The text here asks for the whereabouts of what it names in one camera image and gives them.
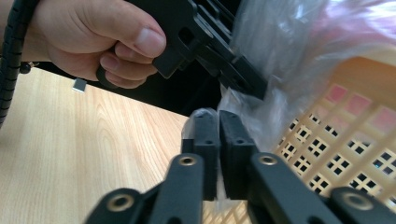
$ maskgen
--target wood grain surface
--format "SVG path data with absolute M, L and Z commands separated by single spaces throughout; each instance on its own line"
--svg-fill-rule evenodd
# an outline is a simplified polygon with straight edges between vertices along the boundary
M 34 69 L 0 130 L 0 223 L 82 223 L 113 189 L 146 191 L 187 118 Z

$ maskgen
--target black bracket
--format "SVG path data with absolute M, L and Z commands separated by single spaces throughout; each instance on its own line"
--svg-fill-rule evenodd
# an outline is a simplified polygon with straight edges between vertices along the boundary
M 281 158 L 259 152 L 233 113 L 197 113 L 190 138 L 165 180 L 144 194 L 117 189 L 94 208 L 87 224 L 202 222 L 202 201 L 217 195 L 219 168 L 226 195 L 246 200 L 252 223 L 394 223 L 396 215 L 375 198 L 338 188 L 329 199 L 309 190 Z
M 167 46 L 153 64 L 165 78 L 197 60 L 226 88 L 262 99 L 266 80 L 230 48 L 233 15 L 216 0 L 129 0 L 163 28 Z

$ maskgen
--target plastic basket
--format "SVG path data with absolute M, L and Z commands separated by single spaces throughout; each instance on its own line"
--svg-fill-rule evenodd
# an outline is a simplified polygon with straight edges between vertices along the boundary
M 275 154 L 321 195 L 349 186 L 396 212 L 396 67 L 366 58 L 342 63 Z M 204 222 L 250 220 L 241 202 L 223 214 L 205 211 Z

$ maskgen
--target plastic bag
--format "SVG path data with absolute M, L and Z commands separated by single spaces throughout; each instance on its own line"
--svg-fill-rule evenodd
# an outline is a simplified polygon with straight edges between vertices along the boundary
M 396 2 L 248 0 L 239 8 L 233 49 L 269 82 L 260 101 L 222 89 L 219 110 L 239 115 L 261 151 L 272 151 L 291 121 L 348 58 L 396 45 Z

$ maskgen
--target black cable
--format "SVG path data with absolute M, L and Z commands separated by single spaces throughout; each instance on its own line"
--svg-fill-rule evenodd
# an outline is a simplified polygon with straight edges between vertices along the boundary
M 39 0 L 15 0 L 4 34 L 0 70 L 0 128 L 11 106 L 21 68 L 24 37 Z

